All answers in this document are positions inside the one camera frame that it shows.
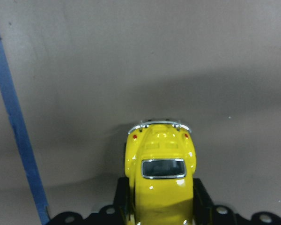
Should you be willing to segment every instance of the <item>gray surface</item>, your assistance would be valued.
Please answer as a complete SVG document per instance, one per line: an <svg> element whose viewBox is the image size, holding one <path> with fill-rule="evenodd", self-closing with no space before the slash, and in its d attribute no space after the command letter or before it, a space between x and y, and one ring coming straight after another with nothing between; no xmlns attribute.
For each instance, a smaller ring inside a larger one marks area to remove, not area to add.
<svg viewBox="0 0 281 225"><path fill-rule="evenodd" d="M126 131L175 118L212 198L281 216L281 0L0 0L0 34L53 214L111 201ZM23 188L0 96L0 192Z"/></svg>

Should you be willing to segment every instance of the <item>rear window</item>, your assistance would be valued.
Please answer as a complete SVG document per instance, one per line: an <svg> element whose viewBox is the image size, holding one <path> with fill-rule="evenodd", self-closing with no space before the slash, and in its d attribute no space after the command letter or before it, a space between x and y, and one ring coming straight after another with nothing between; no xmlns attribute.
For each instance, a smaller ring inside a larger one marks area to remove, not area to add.
<svg viewBox="0 0 281 225"><path fill-rule="evenodd" d="M183 159L150 159L142 161L142 176L149 179L171 179L185 176Z"/></svg>

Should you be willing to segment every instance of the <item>yellow beetle car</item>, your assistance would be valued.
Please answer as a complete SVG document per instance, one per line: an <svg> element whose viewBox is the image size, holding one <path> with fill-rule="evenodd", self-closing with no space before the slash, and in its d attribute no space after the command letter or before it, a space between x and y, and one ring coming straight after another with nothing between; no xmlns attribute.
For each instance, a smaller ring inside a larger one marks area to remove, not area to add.
<svg viewBox="0 0 281 225"><path fill-rule="evenodd" d="M130 186L128 224L191 225L196 154L190 129L148 121L128 132L125 175Z"/></svg>

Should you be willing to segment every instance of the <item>toy car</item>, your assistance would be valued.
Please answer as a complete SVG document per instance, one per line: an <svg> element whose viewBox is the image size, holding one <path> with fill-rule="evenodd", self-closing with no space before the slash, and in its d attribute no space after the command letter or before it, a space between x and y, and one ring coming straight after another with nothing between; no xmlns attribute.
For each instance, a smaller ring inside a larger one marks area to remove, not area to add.
<svg viewBox="0 0 281 225"><path fill-rule="evenodd" d="M125 152L128 224L192 224L195 169L196 154L187 126L162 120L133 127Z"/></svg>

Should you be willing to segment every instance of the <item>blue tape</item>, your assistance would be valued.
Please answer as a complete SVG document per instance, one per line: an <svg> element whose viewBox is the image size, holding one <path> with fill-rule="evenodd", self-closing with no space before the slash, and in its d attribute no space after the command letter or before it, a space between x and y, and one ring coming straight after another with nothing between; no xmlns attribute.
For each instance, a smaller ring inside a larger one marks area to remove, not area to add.
<svg viewBox="0 0 281 225"><path fill-rule="evenodd" d="M42 225L49 222L48 202L38 173L28 132L21 112L14 83L9 71L7 59L0 39L0 91L3 97L10 124L14 130L15 140L22 159L24 170Z"/></svg>

